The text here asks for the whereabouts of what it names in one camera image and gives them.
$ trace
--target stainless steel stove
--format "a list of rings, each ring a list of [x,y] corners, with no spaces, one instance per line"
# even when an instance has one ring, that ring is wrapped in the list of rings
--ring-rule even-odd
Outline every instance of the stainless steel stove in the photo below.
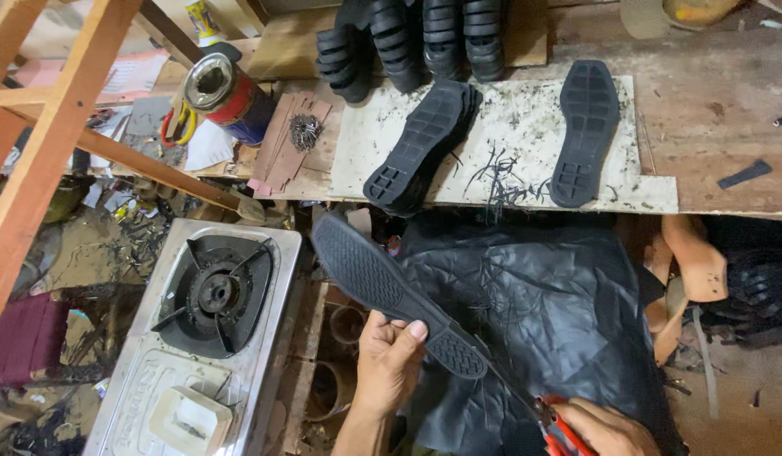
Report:
[[[215,456],[259,456],[300,302],[301,242],[295,231],[174,220],[84,456],[178,454],[148,430],[175,385],[234,412]]]

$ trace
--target hand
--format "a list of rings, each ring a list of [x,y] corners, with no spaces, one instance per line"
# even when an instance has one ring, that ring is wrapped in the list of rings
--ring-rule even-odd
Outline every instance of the hand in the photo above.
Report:
[[[425,337],[427,326],[419,320],[408,325],[371,311],[360,336],[357,391],[350,415],[381,419],[396,413],[416,388]]]
[[[602,408],[581,398],[552,407],[599,454],[661,456],[649,431],[613,407]]]

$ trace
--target white board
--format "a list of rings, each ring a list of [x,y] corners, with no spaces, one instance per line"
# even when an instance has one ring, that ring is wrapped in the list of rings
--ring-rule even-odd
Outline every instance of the white board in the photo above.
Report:
[[[605,157],[599,195],[583,210],[677,213],[678,193],[674,177],[640,175],[636,109],[631,76],[618,76],[619,126]],[[504,81],[477,84],[484,101],[465,143],[442,161],[426,202],[436,204],[486,204],[490,198],[491,172],[470,181],[477,171],[496,158],[512,158],[511,173],[500,181],[504,188],[537,190],[551,178],[565,138],[565,120],[559,109],[562,79]],[[430,86],[403,95],[393,88],[377,88],[363,106],[346,106],[340,139],[332,165],[329,195],[365,198],[362,185],[380,166],[402,134],[408,114]],[[527,209],[558,209],[543,186],[542,197],[527,195],[514,202]]]

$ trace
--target red-handled pliers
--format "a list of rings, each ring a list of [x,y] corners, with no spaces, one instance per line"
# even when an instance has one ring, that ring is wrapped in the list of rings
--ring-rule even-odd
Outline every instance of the red-handled pliers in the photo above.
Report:
[[[504,384],[509,392],[512,393],[512,396],[518,398],[532,411],[532,414],[538,421],[538,426],[540,426],[540,432],[542,432],[543,438],[546,439],[546,444],[548,446],[546,450],[550,456],[573,456],[573,453],[568,450],[568,446],[563,442],[563,439],[550,432],[549,427],[552,424],[568,438],[568,441],[577,449],[578,454],[582,456],[597,456],[596,451],[593,451],[588,444],[582,440],[582,438],[580,438],[562,418],[560,418],[557,412],[551,408],[551,404],[565,403],[567,402],[566,399],[557,396],[542,396],[541,398],[535,398],[523,388],[516,388],[514,384],[509,381],[507,372],[500,366],[495,363],[490,363],[489,368],[497,375],[501,383]]]

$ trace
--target maroon cloth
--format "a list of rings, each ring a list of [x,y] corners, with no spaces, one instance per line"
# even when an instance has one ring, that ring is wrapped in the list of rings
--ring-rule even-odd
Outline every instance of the maroon cloth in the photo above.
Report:
[[[0,316],[0,386],[21,386],[31,372],[59,365],[67,308],[50,294],[8,304]]]

